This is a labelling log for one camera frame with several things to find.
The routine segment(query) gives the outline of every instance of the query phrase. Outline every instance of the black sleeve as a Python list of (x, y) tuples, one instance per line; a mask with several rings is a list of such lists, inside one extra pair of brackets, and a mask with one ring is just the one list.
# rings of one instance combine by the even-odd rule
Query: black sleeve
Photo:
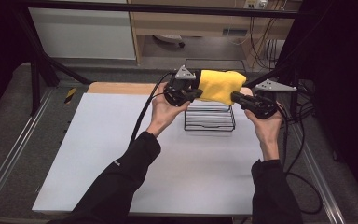
[(148, 166), (160, 152), (156, 137), (141, 133), (124, 155), (95, 179), (72, 215), (55, 223), (124, 223), (134, 192), (144, 183)]
[(255, 162), (252, 176), (255, 183), (254, 224), (303, 223), (297, 200), (287, 184), (279, 160)]

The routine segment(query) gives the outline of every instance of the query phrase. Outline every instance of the wall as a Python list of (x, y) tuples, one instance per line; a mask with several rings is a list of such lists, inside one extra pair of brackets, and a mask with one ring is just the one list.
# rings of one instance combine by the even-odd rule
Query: wall
[[(127, 3), (126, 0), (88, 2)], [(30, 11), (42, 45), (51, 57), (135, 60), (127, 12), (45, 8)]]

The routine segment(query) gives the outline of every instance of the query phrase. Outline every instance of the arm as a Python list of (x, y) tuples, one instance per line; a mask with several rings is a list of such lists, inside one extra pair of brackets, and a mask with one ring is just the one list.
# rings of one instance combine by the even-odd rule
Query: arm
[(279, 161), (281, 114), (277, 112), (268, 119), (258, 119), (251, 111), (245, 110), (245, 115), (255, 125), (264, 160), (257, 161), (252, 167), (255, 183), (253, 223), (303, 223), (298, 203)]
[[(166, 84), (158, 87), (158, 94)], [(153, 102), (149, 127), (130, 145), (122, 157), (113, 161), (95, 179), (75, 207), (71, 216), (54, 223), (124, 223), (135, 191), (145, 181), (148, 166), (160, 152), (157, 137), (185, 111), (189, 102), (180, 107), (169, 105), (163, 95)]]

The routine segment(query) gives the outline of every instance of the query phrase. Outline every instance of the yellow cloth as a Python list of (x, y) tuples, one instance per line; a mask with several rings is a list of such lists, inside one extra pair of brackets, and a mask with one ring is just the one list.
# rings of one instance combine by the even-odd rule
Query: yellow cloth
[(225, 105), (234, 105), (231, 93), (240, 91), (246, 77), (234, 71), (202, 70), (199, 89), (203, 90), (201, 101), (216, 101)]

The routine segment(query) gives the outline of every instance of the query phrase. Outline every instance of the table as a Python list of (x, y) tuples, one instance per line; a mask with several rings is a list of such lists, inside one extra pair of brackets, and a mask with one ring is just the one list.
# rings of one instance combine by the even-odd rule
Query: table
[[(125, 151), (145, 104), (145, 93), (152, 87), (91, 84), (37, 196), (34, 211), (56, 214), (73, 210), (97, 175)], [(136, 94), (119, 94), (120, 88)], [(262, 155), (253, 124), (239, 106), (233, 107), (237, 126), (229, 134), (186, 132), (184, 115), (178, 115), (158, 137), (161, 154), (136, 191), (130, 215), (243, 217), (252, 213), (255, 189), (250, 169)], [(148, 125), (150, 112), (151, 108), (140, 132)]]

